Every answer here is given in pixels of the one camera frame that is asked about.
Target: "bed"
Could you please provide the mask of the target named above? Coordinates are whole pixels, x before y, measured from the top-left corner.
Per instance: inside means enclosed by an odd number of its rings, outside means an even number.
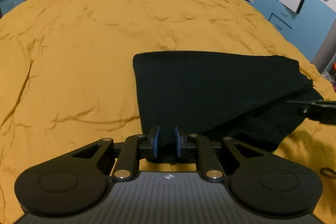
[[[336,100],[297,48],[244,0],[27,0],[0,20],[0,223],[22,214],[14,182],[25,169],[104,137],[141,132],[132,58],[213,51],[296,59],[325,100]],[[316,173],[336,170],[335,127],[305,120],[274,152]],[[142,170],[193,170],[155,165]],[[314,214],[336,222],[336,179]]]

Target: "ridged gray surface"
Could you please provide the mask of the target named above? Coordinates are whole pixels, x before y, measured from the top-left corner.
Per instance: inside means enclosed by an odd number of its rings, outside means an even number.
[[[321,224],[313,215],[268,219],[241,208],[221,184],[195,172],[141,172],[117,183],[97,207],[77,216],[44,219],[30,214],[17,224]]]

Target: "logo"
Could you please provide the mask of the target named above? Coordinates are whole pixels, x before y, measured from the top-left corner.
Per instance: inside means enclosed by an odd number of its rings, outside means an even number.
[[[168,174],[168,175],[165,175],[165,178],[166,178],[167,180],[171,180],[171,179],[174,178],[174,176],[173,176],[172,174]]]

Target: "round rubber pad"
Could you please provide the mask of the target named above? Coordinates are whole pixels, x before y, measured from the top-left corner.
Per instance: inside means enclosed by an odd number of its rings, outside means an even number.
[[[106,178],[82,160],[54,166],[41,164],[24,171],[14,186],[24,211],[57,217],[76,214],[96,204],[106,192]]]
[[[77,185],[78,179],[69,171],[51,171],[39,180],[40,187],[51,193],[62,193],[71,190]]]
[[[230,180],[232,194],[253,211],[270,216],[311,213],[322,183],[309,168],[279,157],[244,159]]]
[[[297,176],[286,170],[268,170],[259,176],[262,186],[272,191],[285,192],[293,190],[299,183]]]

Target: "folded black fabric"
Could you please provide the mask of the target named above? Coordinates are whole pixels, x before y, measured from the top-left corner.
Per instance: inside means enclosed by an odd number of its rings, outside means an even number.
[[[266,151],[303,122],[289,99],[323,100],[296,60],[219,52],[148,52],[133,58],[142,132],[174,126],[212,141],[231,136]]]

